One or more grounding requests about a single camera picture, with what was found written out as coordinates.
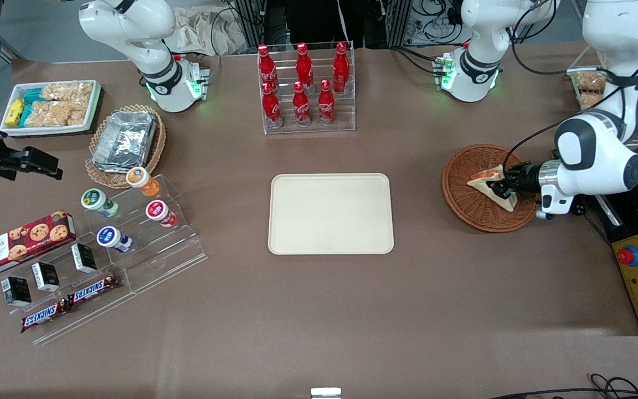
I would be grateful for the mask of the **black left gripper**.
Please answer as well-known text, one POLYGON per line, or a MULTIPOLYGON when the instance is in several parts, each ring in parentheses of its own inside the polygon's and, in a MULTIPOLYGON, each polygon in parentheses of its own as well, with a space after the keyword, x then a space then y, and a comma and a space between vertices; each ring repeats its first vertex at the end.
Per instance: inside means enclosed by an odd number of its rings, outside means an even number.
POLYGON ((517 201, 517 192, 540 194, 539 173, 542 165, 529 161, 511 167, 511 174, 503 166, 491 169, 491 183, 494 193, 504 200, 517 201))

